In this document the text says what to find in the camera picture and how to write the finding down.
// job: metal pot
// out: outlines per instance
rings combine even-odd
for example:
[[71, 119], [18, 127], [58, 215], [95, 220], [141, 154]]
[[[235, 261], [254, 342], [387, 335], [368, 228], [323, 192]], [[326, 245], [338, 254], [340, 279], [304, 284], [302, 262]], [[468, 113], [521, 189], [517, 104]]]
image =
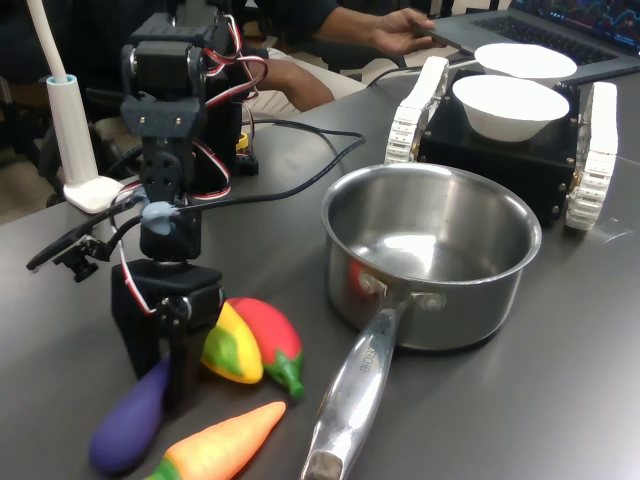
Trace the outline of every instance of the metal pot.
[[394, 345], [444, 351], [489, 338], [541, 231], [497, 183], [418, 163], [341, 178], [322, 220], [329, 301], [363, 331], [322, 403], [301, 478], [342, 480], [373, 422]]

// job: white desk lamp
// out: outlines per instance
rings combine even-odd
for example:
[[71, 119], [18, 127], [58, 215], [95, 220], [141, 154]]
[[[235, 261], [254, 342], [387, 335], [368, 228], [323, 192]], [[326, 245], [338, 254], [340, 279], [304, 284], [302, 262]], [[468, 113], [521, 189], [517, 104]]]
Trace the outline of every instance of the white desk lamp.
[[47, 90], [65, 176], [64, 196], [80, 210], [98, 213], [109, 206], [122, 184], [98, 175], [78, 79], [64, 70], [42, 0], [27, 4], [52, 73]]

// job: toy bell pepper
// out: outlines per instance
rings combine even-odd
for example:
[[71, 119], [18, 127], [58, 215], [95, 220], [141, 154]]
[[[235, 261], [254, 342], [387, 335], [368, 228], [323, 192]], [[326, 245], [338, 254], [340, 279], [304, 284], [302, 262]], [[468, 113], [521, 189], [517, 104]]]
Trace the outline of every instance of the toy bell pepper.
[[287, 387], [293, 398], [301, 398], [302, 344], [287, 317], [255, 298], [231, 298], [227, 303], [233, 305], [253, 332], [269, 376]]
[[176, 443], [147, 480], [231, 480], [262, 446], [286, 410], [274, 402]]
[[256, 339], [228, 302], [205, 340], [201, 362], [234, 382], [257, 383], [262, 378], [264, 369]]

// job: saucepan handle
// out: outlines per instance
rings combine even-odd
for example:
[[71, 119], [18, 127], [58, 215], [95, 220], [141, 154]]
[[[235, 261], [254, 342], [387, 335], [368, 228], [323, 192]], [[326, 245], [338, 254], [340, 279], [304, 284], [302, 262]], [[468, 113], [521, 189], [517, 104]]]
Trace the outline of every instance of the saucepan handle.
[[301, 480], [343, 480], [369, 432], [407, 302], [381, 299], [320, 406]]

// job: lamp base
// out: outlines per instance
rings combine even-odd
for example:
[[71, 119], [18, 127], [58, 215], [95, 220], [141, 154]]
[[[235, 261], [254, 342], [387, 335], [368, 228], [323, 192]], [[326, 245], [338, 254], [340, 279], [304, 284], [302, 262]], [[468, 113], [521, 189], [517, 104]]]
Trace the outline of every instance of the lamp base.
[[64, 196], [74, 207], [95, 214], [109, 207], [122, 189], [122, 184], [107, 177], [96, 177], [83, 183], [66, 184]]

